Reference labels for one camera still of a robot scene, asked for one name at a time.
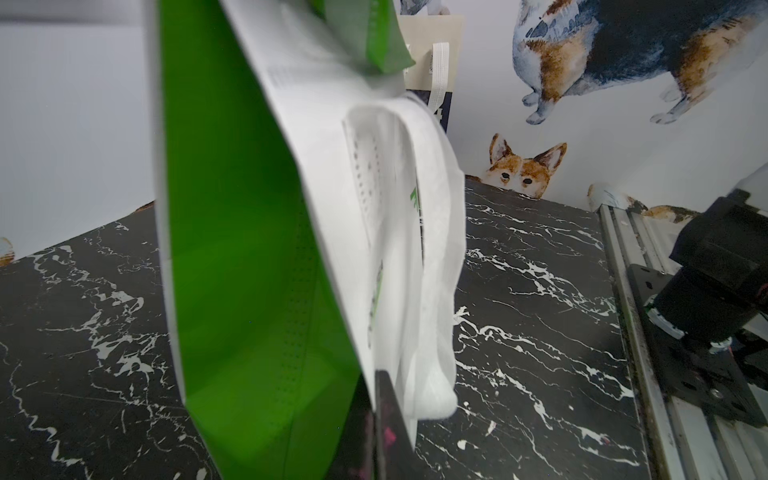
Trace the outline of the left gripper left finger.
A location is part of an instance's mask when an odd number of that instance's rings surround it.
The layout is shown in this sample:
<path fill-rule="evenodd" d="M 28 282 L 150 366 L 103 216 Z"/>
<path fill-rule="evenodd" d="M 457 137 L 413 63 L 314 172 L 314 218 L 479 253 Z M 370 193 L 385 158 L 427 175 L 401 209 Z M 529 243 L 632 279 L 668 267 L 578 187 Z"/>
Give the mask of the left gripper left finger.
<path fill-rule="evenodd" d="M 326 472 L 332 480 L 375 478 L 375 414 L 365 383 L 358 383 L 334 458 Z"/>

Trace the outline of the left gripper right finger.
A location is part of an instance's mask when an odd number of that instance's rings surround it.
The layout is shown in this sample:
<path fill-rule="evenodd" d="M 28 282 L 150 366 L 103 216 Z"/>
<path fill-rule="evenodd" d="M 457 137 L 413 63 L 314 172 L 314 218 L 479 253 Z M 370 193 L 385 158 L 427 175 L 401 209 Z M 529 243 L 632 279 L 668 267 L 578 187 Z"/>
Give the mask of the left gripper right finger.
<path fill-rule="evenodd" d="M 375 478 L 419 479 L 419 460 L 411 446 L 394 386 L 387 371 L 375 372 L 375 399 Z"/>

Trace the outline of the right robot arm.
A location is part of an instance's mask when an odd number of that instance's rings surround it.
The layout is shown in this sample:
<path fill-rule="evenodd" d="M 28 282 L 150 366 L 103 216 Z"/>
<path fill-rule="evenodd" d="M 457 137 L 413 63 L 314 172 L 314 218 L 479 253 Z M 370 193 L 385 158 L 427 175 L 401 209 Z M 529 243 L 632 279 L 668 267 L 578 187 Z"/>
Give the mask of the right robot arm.
<path fill-rule="evenodd" d="M 680 265 L 647 302 L 652 324 L 676 340 L 721 348 L 767 311 L 767 167 L 739 181 L 680 232 Z"/>

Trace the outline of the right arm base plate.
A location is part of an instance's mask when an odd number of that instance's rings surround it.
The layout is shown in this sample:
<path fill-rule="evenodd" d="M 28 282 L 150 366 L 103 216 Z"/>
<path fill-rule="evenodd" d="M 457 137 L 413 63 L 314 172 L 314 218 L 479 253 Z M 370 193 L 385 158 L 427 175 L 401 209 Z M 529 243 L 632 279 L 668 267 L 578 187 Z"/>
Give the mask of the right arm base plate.
<path fill-rule="evenodd" d="M 651 321 L 652 301 L 672 277 L 637 264 L 627 268 L 627 277 L 662 393 L 706 414 L 765 427 L 766 416 L 730 351 L 687 344 Z"/>

